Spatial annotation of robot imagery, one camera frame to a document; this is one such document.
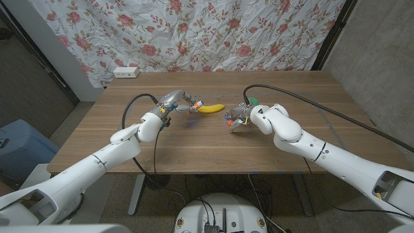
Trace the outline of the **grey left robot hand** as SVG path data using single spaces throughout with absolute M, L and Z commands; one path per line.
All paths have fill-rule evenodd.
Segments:
M 164 119 L 173 110 L 176 110 L 178 113 L 192 113 L 197 112 L 202 105 L 202 102 L 197 101 L 193 95 L 188 92 L 174 90 L 164 95 L 151 110 L 151 113 L 155 114 L 160 119 Z

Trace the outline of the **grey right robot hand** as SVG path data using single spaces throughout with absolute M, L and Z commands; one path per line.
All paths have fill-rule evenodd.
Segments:
M 250 114 L 254 107 L 255 105 L 252 102 L 249 104 L 242 102 L 226 111 L 225 119 L 227 119 L 227 121 L 231 121 L 231 132 L 235 131 L 235 129 L 239 126 L 247 125 L 251 122 Z

